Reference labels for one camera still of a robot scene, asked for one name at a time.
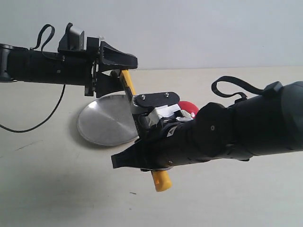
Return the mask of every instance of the silver disc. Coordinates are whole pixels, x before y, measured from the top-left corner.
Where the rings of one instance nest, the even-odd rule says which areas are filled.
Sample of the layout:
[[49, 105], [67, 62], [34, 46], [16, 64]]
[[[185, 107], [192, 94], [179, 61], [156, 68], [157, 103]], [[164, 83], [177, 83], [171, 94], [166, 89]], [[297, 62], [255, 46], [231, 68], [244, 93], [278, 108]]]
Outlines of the silver disc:
[[93, 101], [79, 114], [77, 127], [84, 139], [102, 146], [116, 146], [138, 137], [126, 95]]

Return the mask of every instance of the gray wall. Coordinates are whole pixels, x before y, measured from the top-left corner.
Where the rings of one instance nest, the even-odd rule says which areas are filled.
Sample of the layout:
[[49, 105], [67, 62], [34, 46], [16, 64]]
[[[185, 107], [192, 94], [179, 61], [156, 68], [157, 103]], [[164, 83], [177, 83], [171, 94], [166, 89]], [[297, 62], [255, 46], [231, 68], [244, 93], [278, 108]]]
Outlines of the gray wall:
[[34, 46], [68, 22], [139, 58], [141, 69], [303, 65], [302, 1], [2, 0], [0, 43]]

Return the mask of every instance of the red object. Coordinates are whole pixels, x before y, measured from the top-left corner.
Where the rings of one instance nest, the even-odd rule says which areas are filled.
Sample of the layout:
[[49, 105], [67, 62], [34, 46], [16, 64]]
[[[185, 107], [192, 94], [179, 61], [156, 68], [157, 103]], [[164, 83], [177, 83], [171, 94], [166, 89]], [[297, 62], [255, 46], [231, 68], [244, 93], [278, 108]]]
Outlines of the red object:
[[195, 104], [188, 101], [180, 101], [178, 105], [180, 106], [181, 110], [188, 112], [192, 118], [195, 118], [199, 111], [199, 108]]

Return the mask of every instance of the metal lid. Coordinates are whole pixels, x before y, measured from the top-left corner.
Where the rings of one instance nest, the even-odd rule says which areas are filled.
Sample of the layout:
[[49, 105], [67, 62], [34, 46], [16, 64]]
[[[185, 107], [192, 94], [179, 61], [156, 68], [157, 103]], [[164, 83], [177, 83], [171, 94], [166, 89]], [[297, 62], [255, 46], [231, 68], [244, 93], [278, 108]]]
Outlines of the metal lid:
[[102, 146], [116, 146], [138, 137], [126, 95], [109, 95], [90, 103], [77, 120], [80, 135]]

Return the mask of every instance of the white tabletop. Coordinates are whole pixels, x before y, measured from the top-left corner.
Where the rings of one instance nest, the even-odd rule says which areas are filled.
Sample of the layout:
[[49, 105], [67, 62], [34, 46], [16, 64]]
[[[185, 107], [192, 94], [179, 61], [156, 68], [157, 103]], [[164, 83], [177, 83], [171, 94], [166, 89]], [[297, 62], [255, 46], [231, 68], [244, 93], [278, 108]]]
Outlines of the white tabletop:
[[[303, 67], [132, 71], [137, 93], [174, 91], [202, 107], [231, 105], [210, 90], [222, 75], [264, 88], [303, 80]], [[239, 89], [220, 84], [226, 93]], [[0, 84], [0, 123], [26, 129], [41, 122], [62, 86]], [[110, 156], [132, 143], [102, 148], [77, 132], [79, 112], [94, 98], [67, 86], [48, 123], [28, 133], [0, 130], [1, 227], [302, 226], [303, 153], [216, 160], [169, 170], [173, 186], [156, 192], [150, 173], [112, 169]]]

